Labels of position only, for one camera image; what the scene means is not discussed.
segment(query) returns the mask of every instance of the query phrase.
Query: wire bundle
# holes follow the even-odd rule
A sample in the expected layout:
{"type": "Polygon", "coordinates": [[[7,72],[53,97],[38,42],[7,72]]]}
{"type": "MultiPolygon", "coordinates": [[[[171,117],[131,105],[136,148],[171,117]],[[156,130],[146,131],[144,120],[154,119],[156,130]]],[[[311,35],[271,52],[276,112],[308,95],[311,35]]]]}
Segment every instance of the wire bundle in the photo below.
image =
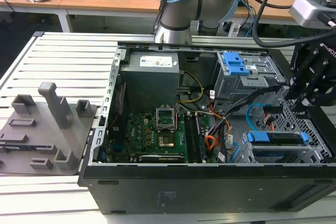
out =
{"type": "Polygon", "coordinates": [[[250,13],[251,13],[251,16],[252,16],[251,25],[249,26],[247,32],[245,33],[245,37],[247,37],[252,32],[252,27],[253,27],[253,22],[254,22],[256,10],[248,4],[248,0],[240,0],[240,1],[245,5],[245,7],[247,9],[247,12],[248,12],[247,18],[241,26],[244,26],[246,24],[246,22],[248,21],[248,18],[250,16],[250,13]]]}

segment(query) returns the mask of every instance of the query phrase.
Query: green circuit board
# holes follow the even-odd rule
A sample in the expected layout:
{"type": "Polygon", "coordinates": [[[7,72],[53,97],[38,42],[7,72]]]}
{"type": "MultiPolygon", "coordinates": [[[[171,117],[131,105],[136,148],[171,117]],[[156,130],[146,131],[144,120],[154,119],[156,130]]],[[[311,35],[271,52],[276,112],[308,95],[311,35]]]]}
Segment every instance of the green circuit board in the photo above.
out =
{"type": "MultiPolygon", "coordinates": [[[[123,147],[118,152],[113,151],[115,142],[110,141],[107,158],[112,162],[130,162],[130,156],[139,155],[176,155],[183,156],[188,163],[188,153],[184,129],[184,115],[175,117],[175,131],[156,130],[156,113],[131,113],[127,119],[123,147]]],[[[206,116],[200,116],[201,129],[209,128],[206,116]]],[[[171,114],[160,114],[160,123],[172,123],[171,114]]]]}

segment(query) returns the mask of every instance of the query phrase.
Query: aluminum workbench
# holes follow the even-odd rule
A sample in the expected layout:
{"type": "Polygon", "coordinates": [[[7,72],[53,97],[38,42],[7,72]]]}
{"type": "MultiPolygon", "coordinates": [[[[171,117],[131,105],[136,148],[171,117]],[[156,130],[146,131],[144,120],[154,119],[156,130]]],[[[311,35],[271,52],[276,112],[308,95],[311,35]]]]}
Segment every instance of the aluminum workbench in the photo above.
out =
{"type": "MultiPolygon", "coordinates": [[[[0,80],[0,129],[12,114],[17,94],[43,101],[37,88],[43,81],[57,85],[68,102],[88,99],[101,106],[117,41],[153,41],[151,35],[44,33],[35,36],[0,80]]],[[[193,37],[202,45],[257,47],[250,38],[193,37]]],[[[293,47],[282,48],[290,60],[293,47]]],[[[336,108],[328,109],[336,124],[336,108]]],[[[211,215],[103,216],[78,176],[36,177],[0,175],[0,223],[336,223],[336,193],[301,212],[211,215]]]]}

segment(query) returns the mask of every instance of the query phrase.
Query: red wire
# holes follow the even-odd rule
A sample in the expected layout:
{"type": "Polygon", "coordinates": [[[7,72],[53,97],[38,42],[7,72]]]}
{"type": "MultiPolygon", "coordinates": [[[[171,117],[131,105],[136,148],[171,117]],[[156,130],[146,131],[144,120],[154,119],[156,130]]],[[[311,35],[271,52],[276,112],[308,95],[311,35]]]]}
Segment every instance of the red wire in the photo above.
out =
{"type": "Polygon", "coordinates": [[[119,94],[119,108],[118,108],[118,114],[117,116],[114,118],[113,122],[112,122],[112,125],[114,125],[114,123],[117,121],[118,119],[118,116],[120,115],[121,113],[121,94],[122,94],[122,91],[124,89],[124,84],[121,86],[121,90],[120,90],[120,94],[119,94]]]}

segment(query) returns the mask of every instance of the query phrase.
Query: motherboard chip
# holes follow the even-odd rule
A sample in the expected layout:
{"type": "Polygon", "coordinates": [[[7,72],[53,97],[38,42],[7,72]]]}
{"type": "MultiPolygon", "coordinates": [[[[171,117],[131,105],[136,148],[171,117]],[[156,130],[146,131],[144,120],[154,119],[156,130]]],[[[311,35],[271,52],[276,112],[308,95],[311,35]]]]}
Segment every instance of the motherboard chip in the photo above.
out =
{"type": "Polygon", "coordinates": [[[159,137],[159,147],[174,147],[174,133],[170,132],[160,132],[159,137]]]}

